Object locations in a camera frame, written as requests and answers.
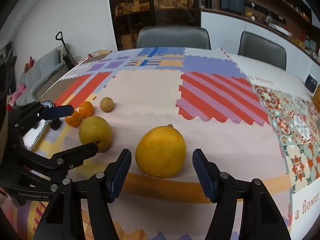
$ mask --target dining table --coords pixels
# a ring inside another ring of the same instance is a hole
[[[103,112],[101,99],[114,109]],[[143,48],[90,58],[60,78],[41,98],[78,109],[83,101],[111,126],[113,142],[82,166],[73,181],[104,171],[127,148],[132,164],[119,198],[109,204],[120,240],[204,240],[216,204],[204,196],[192,165],[200,148],[210,162],[236,179],[259,178],[275,201],[292,240],[301,240],[320,213],[319,111],[303,81],[275,66],[223,49]],[[78,127],[61,119],[32,150],[53,154],[81,145]],[[172,178],[144,174],[135,161],[140,139],[172,124],[187,155]],[[26,144],[32,144],[30,138]],[[93,240],[86,200],[81,200],[86,239]],[[31,240],[47,202],[1,206],[22,239]],[[238,200],[231,240],[242,216]]]

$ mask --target glass cabinet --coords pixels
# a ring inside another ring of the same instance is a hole
[[[110,0],[118,50],[134,49],[147,26],[200,26],[199,0]]]

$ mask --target orange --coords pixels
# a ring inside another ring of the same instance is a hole
[[[79,106],[79,114],[82,118],[86,119],[87,117],[93,115],[94,108],[91,102],[84,101]]]
[[[81,123],[81,116],[76,110],[74,110],[72,115],[66,116],[64,120],[66,120],[66,123],[71,127],[77,127]]]

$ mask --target cabinet door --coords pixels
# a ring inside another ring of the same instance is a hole
[[[287,67],[286,71],[289,74],[293,74],[294,68],[297,63],[298,54],[300,49],[298,49],[295,45],[293,45],[291,42],[287,41],[286,39],[282,37],[278,37],[277,44],[285,48],[285,52],[287,53]]]
[[[304,83],[311,71],[313,62],[314,61],[307,54],[305,54],[302,50],[299,50],[298,59],[293,71],[293,75],[299,78]]]
[[[222,48],[228,53],[238,54],[245,21],[221,14],[202,12],[201,27],[209,33],[211,49]]]
[[[310,75],[318,82],[318,84],[320,83],[320,66],[316,62],[312,62]]]
[[[268,31],[265,28],[262,28],[258,25],[255,25],[249,22],[245,23],[245,31],[259,35],[269,41],[273,41],[274,43],[277,43],[277,40],[278,40],[278,34],[275,34],[271,31]]]

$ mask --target black leather chair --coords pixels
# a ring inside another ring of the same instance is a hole
[[[286,70],[287,53],[280,45],[249,32],[241,34],[238,55]]]
[[[155,26],[141,29],[137,48],[186,47],[211,49],[206,29],[192,26]]]

